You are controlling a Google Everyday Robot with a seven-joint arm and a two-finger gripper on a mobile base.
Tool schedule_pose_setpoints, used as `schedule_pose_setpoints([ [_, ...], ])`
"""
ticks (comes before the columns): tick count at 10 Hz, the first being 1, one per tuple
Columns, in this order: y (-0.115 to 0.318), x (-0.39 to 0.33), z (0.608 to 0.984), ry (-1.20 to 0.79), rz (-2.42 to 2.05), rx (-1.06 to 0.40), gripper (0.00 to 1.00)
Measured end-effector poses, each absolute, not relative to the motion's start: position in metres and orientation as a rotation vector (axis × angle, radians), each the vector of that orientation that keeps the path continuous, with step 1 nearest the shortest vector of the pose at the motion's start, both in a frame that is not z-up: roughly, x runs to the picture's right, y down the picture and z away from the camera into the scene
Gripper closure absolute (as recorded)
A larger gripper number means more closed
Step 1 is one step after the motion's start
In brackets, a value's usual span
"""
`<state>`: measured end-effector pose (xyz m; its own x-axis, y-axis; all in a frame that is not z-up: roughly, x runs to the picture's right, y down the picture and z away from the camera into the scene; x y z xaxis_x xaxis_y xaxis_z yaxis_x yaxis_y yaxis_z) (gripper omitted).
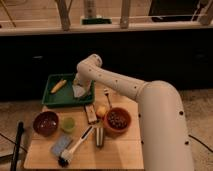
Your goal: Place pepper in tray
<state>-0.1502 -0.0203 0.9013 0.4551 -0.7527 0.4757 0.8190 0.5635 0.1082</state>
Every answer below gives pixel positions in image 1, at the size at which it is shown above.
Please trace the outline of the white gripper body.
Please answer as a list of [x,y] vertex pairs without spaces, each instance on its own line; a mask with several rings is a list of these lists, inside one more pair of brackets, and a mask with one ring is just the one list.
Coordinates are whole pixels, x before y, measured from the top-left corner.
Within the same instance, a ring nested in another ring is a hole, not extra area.
[[91,80],[85,79],[79,74],[76,74],[72,82],[73,96],[75,98],[83,98],[87,95],[90,95],[91,85],[92,85]]

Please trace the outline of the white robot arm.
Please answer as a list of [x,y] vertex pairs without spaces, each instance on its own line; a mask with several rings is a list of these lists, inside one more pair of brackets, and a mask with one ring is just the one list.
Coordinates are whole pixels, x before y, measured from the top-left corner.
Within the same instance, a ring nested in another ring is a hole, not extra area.
[[145,171],[195,171],[182,99],[162,80],[144,81],[102,69],[91,54],[77,66],[75,83],[86,89],[99,82],[138,104]]

